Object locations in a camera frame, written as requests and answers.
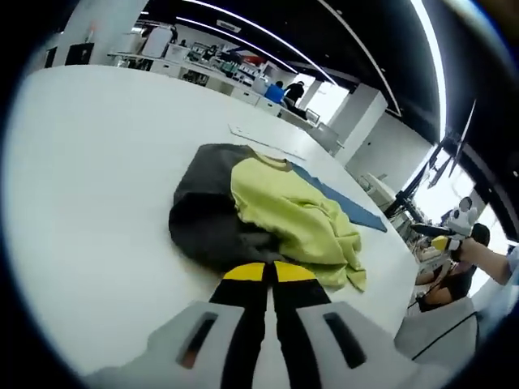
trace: blue fabric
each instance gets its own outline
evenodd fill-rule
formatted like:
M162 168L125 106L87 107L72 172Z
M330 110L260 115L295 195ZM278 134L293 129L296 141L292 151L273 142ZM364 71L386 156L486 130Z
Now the blue fabric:
M265 92L265 97L270 101L273 101L276 104L281 103L283 100L283 96L285 95L285 91L279 88L276 84L271 84Z
M319 189L323 195L325 195L328 199L337 201L341 206L342 211L348 215L350 221L353 224L364 225L366 227L371 227L373 229L378 229L379 231L387 232L386 226L382 222L382 220L373 215L371 212L362 208L360 205L354 203L347 197L343 196L339 192L330 188L326 184L323 184L319 181L318 178L312 177L305 169L301 166L298 166L294 163L292 164L292 170L303 180L314 186L316 189Z

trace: led light strip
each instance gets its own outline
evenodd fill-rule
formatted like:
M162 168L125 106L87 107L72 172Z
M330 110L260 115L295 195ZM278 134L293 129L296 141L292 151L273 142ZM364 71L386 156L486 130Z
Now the led light strip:
M191 19L186 19L186 18L181 18L179 16L177 16L177 20L181 20L182 22L188 22L188 23L193 23L193 24L196 24L198 26L202 26L202 27L205 27L205 28L209 28L210 30L213 30L213 31L216 31L216 32L219 32L220 34L224 34L224 35L227 35L227 36L230 36L231 38L235 39L236 41L240 41L240 42L243 42L245 43L246 45L249 45L250 47L260 51L261 53L265 54L265 55L268 55L270 58L273 58L275 59L276 61L278 61L279 63L282 63L283 65L285 65L287 68L289 68L291 71L293 71L294 73L298 73L298 71L296 71L292 66L288 65L286 62L283 62L281 59L277 58L277 57L274 57L272 54L270 53L267 53L265 50L263 49L260 49L258 46L256 45L253 45L252 43L249 43L245 40L243 40L242 38L238 38L237 36L235 35L232 35L232 34L229 34L228 32L225 32L225 31L222 31L222 30L219 30L218 28L214 28L214 27L211 27L211 26L208 26L207 24L203 24L201 22L196 22L194 20L191 20Z
M321 72L324 77L326 77L327 79L330 80L331 83L333 83L334 85L337 85L337 83L335 82L335 80L330 77L328 75L328 73L326 73L323 69L321 69L315 62L313 62L309 57L307 57L305 54L303 54L301 51L299 51L298 49L296 49L295 47L293 47L290 43L286 42L286 41L283 41L279 36L273 34L272 32L270 32L269 30L259 26L258 24L254 23L254 22L251 22L249 19L245 19L243 18L242 16L240 15L236 15L234 14L233 12L230 12L230 11L227 11L227 10L224 10L223 8L220 8L218 6L214 6L212 4L207 4L206 2L200 2L199 0L183 0L184 2L192 2L194 4L198 4L199 6L206 6L207 8L211 8L215 11L219 11L219 12L222 12L226 15L229 15L229 16L232 16L238 20L241 20L242 22L244 23L247 23L249 25L251 25L252 27L254 28L257 28L259 29L260 31L264 32L265 34L271 36L272 38L276 39L277 41L281 42L283 45L285 45L286 47L288 47L289 49L291 49L292 51L294 51L296 54L300 55L301 57L303 57L304 59L306 59L308 61L308 63L310 63L315 69L317 69L319 72Z
M388 109L388 111L390 111L391 113L393 114L396 114L397 116L401 117L402 116L402 112L400 111L400 107L398 106L398 103L397 103L397 99L395 98L395 95L393 95L392 93L392 90L391 88L389 87L389 83L388 81L386 80L385 76L384 76L384 73L382 72L382 69L380 69L380 66L378 65L378 63L376 63L375 59L373 58L373 56L371 55L371 53L369 52L369 50L367 49L367 47L363 44L363 42L360 40L360 38L357 36L357 34L355 33L355 31L346 23L346 21L344 19L342 19L342 16L339 15L337 13L337 11L335 11L327 2L325 2L324 0L317 0L318 2L321 3L321 5L326 8L328 10L328 12L330 14L332 14L333 16L335 16L335 19L337 19L339 21L339 23L341 23L344 28L350 33L350 35L355 39L355 41L357 42L357 44L360 46L360 48L362 49L362 51L366 54L367 58L370 60L371 64L373 65L373 67L375 68L375 70L377 71L377 73L379 74L380 78L382 79L382 82L384 83L384 86L386 87L389 95L391 96L391 100L393 102L393 104L395 105L395 108L397 109L397 111L392 111L391 109Z
M438 99L440 102L440 142L445 136L445 127L447 126L447 92L445 87L444 66L441 62L440 47L436 39L435 29L432 27L429 14L423 6L422 0L410 0L413 4L416 15L422 23L423 31L431 49L432 62L435 66L436 84L438 87Z

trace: black cable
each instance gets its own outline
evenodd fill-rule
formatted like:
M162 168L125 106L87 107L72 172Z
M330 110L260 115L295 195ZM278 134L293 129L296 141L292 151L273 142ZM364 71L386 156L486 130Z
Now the black cable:
M440 340L441 338L443 338L444 336L446 336L450 331L456 329L457 327L459 327L461 324L463 324L463 322L465 322L466 320L468 320L469 318L471 318L472 316L475 316L476 315L476 311L474 311L473 313L469 314L467 317L465 317L464 319L462 319L460 322L458 322L456 325L450 327L446 332L444 332L443 334L441 334L440 336L438 336L436 339L434 339L432 342L429 343L428 346L426 346L425 348L423 348L422 351L420 351L418 354L416 354L414 357L411 358L412 361L414 361L416 358L418 358L419 356L421 356L424 352L426 352L429 348L431 348L431 346L436 343L438 340Z

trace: ceiling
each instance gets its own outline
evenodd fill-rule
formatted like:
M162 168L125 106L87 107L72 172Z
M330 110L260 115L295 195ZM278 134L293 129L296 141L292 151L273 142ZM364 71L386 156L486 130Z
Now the ceiling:
M503 24L505 27L501 33L508 47L512 51L517 50L514 46L517 43L517 30L509 27L512 12L495 11L494 6L488 6L495 3L479 1L495 15L497 19L493 19L493 23L497 28L501 26L500 15L504 15L508 24ZM268 29L301 50L319 66L352 75L379 89L388 101L388 108L393 112L401 111L401 116L396 115L398 118L430 143L438 142L440 110L435 67L426 34L410 0L205 2L232 11ZM460 134L474 99L477 99L468 134L470 152L462 156L461 163L478 183L478 191L491 202L508 237L517 240L519 220L514 215L519 215L519 178L513 175L514 170L519 173L517 79L507 72L496 57L495 48L487 45L478 34L474 21L468 23L470 18L447 5L454 0L423 2L442 55L447 87L447 128ZM367 51L361 48L325 4L351 27ZM239 33L242 39L283 61L306 62L256 28L198 4L181 0L150 0L145 10L149 15L143 15L142 18L171 24L176 23L176 16L213 27L217 27L217 19L224 20L242 28ZM204 30L202 27L187 25ZM306 68L298 70L324 80L318 71ZM346 79L333 78L346 88L354 86ZM455 148L449 147L448 151L454 152Z

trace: person standing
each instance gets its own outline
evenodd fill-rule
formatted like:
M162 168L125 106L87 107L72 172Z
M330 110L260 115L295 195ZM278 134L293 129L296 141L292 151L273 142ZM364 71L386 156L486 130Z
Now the person standing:
M292 83L286 88L285 103L287 105L295 106L297 104L298 100L305 94L303 86L304 82L299 81L298 83Z
M212 57L214 57L217 54L217 46L212 45L209 49L206 49L204 51L204 54L202 55L202 59L204 61L209 61Z

